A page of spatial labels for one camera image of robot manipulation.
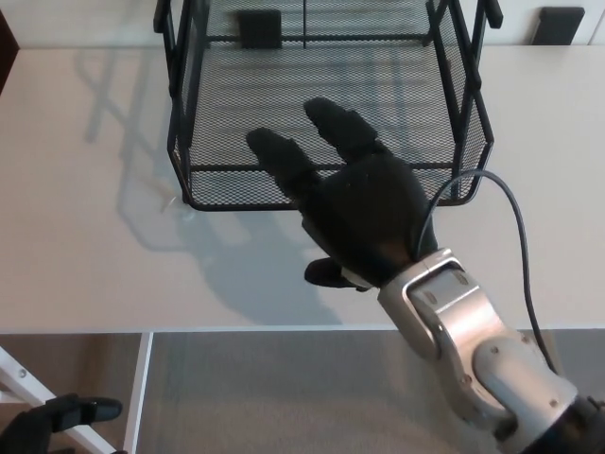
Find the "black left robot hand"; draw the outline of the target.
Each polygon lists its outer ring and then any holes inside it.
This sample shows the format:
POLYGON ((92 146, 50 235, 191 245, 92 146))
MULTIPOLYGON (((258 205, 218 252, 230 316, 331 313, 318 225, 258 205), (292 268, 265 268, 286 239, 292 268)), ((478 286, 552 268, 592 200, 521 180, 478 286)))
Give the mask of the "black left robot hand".
POLYGON ((89 428, 121 415, 123 405, 108 397, 75 393, 47 400, 20 412, 1 432, 2 453, 50 453, 51 436, 72 428, 89 428))

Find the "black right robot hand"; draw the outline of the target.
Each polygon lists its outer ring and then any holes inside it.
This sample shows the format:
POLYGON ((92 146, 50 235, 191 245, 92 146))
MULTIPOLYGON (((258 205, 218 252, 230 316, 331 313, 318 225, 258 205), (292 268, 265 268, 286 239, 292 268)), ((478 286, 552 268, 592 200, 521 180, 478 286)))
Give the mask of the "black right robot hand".
POLYGON ((260 166, 302 215, 302 227, 325 257, 304 272, 307 283, 324 288, 380 288, 417 260, 439 248, 429 200, 411 167, 378 138, 356 111, 316 97, 304 111, 320 137, 345 165, 323 178, 298 144, 267 128, 246 135, 260 166))

